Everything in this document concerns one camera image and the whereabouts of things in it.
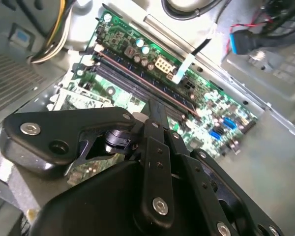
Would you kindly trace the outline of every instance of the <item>blue connector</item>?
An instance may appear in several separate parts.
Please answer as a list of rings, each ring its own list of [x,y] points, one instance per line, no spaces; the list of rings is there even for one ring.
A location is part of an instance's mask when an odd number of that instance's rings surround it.
[[[234,39],[234,35],[232,33],[230,34],[230,43],[231,43],[231,48],[232,48],[233,53],[237,54],[235,39]]]
[[[209,135],[211,135],[212,137],[216,138],[217,140],[221,140],[222,135],[220,135],[219,133],[216,133],[215,131],[211,130],[209,132]]]
[[[237,128],[237,125],[234,121],[232,121],[231,119],[225,117],[224,120],[223,120],[223,124],[230,128],[230,129],[236,129]]]

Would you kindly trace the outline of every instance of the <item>green circuit board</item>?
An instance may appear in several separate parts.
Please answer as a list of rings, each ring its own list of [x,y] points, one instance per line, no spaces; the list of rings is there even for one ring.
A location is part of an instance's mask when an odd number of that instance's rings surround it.
[[[240,140],[257,120],[244,105],[191,69],[186,72],[183,81],[174,84],[168,74],[175,73],[181,62],[110,11],[105,11],[100,18],[88,48],[95,44],[125,58],[194,104],[198,116],[188,113],[181,119],[168,116],[170,128],[182,136],[190,151],[202,148],[213,158],[230,150],[239,152]],[[169,73],[156,66],[160,57],[172,67]],[[143,59],[147,59],[147,65],[142,64]],[[148,65],[153,65],[153,69],[149,70]],[[123,90],[96,71],[75,73],[66,89],[79,96],[67,94],[61,109],[119,106],[132,113],[140,112],[145,105],[134,91]]]
[[[111,15],[112,18],[109,22],[105,21],[105,15]],[[164,58],[169,62],[173,68],[174,73],[180,67],[181,61],[179,61],[174,56],[170,55],[167,51],[163,50],[161,47],[156,45],[154,42],[141,35],[135,29],[131,28],[127,23],[125,23],[118,16],[114,15],[109,11],[105,11],[100,19],[100,23],[95,31],[95,36],[97,37],[97,42],[101,43],[103,46],[111,49],[119,55],[126,55],[125,51],[130,47],[134,50],[132,57],[135,56],[140,58],[140,62],[137,63],[141,65],[143,60],[147,59],[148,65],[155,65],[159,56]],[[143,47],[139,48],[136,43],[137,40],[142,40]],[[149,53],[144,54],[143,48],[148,47]],[[179,86],[174,84],[171,79],[168,78],[168,74],[163,73],[161,70],[154,67],[153,70],[148,70],[147,72],[153,77],[161,80],[172,90],[177,91],[179,94],[185,96],[191,102],[195,104],[203,104],[203,96],[205,93],[210,92],[212,89],[218,89],[217,86],[209,81],[203,79],[201,76],[194,73],[192,70],[187,70],[183,78],[182,83]]]

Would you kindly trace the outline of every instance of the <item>screw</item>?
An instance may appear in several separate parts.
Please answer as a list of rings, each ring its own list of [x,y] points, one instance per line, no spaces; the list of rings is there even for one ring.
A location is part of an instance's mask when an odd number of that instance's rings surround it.
[[[135,150],[135,149],[137,149],[138,148],[138,144],[133,144],[132,146],[131,146],[131,149],[132,150]]]
[[[122,116],[123,116],[124,118],[126,118],[126,119],[131,119],[130,116],[127,115],[127,114],[123,114]]]
[[[112,20],[112,18],[113,18],[112,15],[107,13],[107,14],[104,15],[104,22],[108,23],[108,22],[110,22]]]
[[[167,203],[161,198],[154,198],[152,202],[154,210],[160,215],[168,214],[168,206]]]
[[[206,158],[207,157],[207,155],[204,152],[202,152],[202,151],[199,152],[199,155],[202,158]]]
[[[77,76],[82,76],[84,74],[83,70],[78,70],[77,71]]]
[[[179,134],[178,133],[173,133],[173,136],[177,139],[179,139]]]
[[[40,133],[40,127],[35,123],[24,123],[21,125],[20,130],[27,135],[37,135]]]
[[[158,124],[155,123],[155,122],[153,122],[152,125],[153,125],[155,128],[158,128],[158,127],[159,127]]]
[[[273,233],[273,235],[275,236],[280,236],[279,233],[275,230],[275,228],[273,228],[272,226],[269,227],[271,232]]]
[[[217,223],[217,229],[222,236],[231,236],[231,231],[229,230],[229,228],[227,228],[227,226],[224,223]]]

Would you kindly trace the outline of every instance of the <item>black plastic bracket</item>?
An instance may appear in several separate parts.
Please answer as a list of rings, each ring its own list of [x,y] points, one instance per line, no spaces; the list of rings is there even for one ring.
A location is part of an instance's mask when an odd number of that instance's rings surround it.
[[[217,224],[223,223],[227,226],[231,235],[238,235],[228,222],[222,207],[216,199],[201,163],[187,155],[186,146],[183,144],[183,139],[179,134],[167,131],[165,135],[172,147],[171,155],[174,159],[172,163],[180,176],[191,185],[197,207],[201,209],[198,216],[198,224],[202,225],[205,222],[204,225],[206,226],[206,229],[202,229],[202,231],[210,235],[219,235],[220,232]]]
[[[279,227],[204,150],[195,149],[191,156],[201,162],[203,170],[216,185],[216,199],[239,235],[273,235],[271,228],[283,235]]]
[[[168,229],[174,222],[174,198],[170,152],[164,144],[163,126],[147,119],[140,149],[144,176],[136,222],[147,233]]]
[[[25,134],[20,129],[24,123],[37,124],[41,131]],[[87,140],[88,148],[108,130],[129,131],[134,125],[132,115],[119,107],[17,113],[3,121],[0,150],[13,163],[42,177],[55,178],[79,157],[80,141]]]

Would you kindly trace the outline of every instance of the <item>ventilation grille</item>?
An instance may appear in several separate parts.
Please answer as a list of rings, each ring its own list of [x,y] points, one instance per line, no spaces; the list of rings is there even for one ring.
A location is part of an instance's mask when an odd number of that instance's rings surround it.
[[[29,67],[0,54],[0,111],[27,94],[44,79]]]
[[[285,62],[273,72],[273,75],[291,85],[295,84],[295,51],[287,56]]]

